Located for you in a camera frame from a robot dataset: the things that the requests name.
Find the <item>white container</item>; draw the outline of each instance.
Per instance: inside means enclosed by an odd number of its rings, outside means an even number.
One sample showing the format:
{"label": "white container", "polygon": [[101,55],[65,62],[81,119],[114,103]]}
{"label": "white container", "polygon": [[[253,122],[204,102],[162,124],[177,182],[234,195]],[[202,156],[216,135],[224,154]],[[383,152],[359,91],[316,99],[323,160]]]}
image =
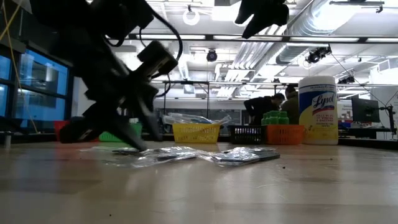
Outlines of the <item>white container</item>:
{"label": "white container", "polygon": [[337,145],[338,119],[335,78],[315,76],[298,83],[300,125],[304,144]]}

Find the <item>person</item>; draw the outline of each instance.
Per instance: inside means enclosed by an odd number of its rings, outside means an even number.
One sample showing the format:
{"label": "person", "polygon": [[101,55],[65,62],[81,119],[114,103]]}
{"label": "person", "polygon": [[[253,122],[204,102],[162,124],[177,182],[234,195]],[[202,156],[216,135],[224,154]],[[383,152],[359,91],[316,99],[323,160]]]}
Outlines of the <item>person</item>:
{"label": "person", "polygon": [[289,85],[285,90],[285,96],[287,101],[282,104],[280,110],[287,112],[290,124],[299,124],[299,94],[293,86]]}
{"label": "person", "polygon": [[246,100],[244,106],[251,117],[250,125],[261,125],[262,115],[269,111],[279,110],[284,100],[285,96],[281,93]]}

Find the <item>wooden table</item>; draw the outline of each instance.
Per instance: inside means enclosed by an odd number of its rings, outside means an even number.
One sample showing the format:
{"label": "wooden table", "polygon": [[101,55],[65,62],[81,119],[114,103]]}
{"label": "wooden table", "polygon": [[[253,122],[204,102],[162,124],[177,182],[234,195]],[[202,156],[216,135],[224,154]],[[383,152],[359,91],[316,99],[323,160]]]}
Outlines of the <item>wooden table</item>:
{"label": "wooden table", "polygon": [[79,151],[96,144],[1,150],[1,223],[398,223],[392,151],[277,146],[280,159],[238,168],[191,159],[125,169],[103,164],[109,153]]}

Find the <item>dark jacket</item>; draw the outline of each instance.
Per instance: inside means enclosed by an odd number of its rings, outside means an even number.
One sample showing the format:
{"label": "dark jacket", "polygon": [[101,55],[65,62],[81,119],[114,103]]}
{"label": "dark jacket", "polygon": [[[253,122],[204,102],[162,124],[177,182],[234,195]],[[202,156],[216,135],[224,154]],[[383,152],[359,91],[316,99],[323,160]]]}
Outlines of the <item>dark jacket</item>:
{"label": "dark jacket", "polygon": [[299,94],[297,92],[291,93],[282,106],[281,111],[286,111],[289,117],[290,124],[299,124]]}
{"label": "dark jacket", "polygon": [[261,125],[262,115],[268,111],[278,110],[278,107],[271,102],[271,97],[258,97],[244,102],[244,106],[254,121],[250,125]]}

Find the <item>plastic basket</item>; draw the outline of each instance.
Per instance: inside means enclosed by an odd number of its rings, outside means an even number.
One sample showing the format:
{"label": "plastic basket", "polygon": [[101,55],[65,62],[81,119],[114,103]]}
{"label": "plastic basket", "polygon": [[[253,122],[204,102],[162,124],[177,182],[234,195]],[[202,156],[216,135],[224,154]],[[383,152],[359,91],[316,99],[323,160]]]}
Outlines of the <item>plastic basket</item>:
{"label": "plastic basket", "polygon": [[219,124],[173,124],[177,143],[217,143]]}
{"label": "plastic basket", "polygon": [[60,130],[67,124],[69,124],[70,121],[54,121],[54,130],[55,130],[55,137],[57,138],[57,141],[60,141]]}
{"label": "plastic basket", "polygon": [[267,125],[267,144],[301,144],[304,138],[302,125]]}
{"label": "plastic basket", "polygon": [[264,144],[265,126],[228,126],[232,144]]}
{"label": "plastic basket", "polygon": [[[136,131],[136,134],[138,136],[141,136],[141,132],[142,132],[142,124],[130,124],[131,127]],[[117,138],[116,136],[114,136],[113,134],[104,131],[100,136],[99,136],[99,140],[101,142],[122,142],[122,140],[120,140],[119,138]]]}

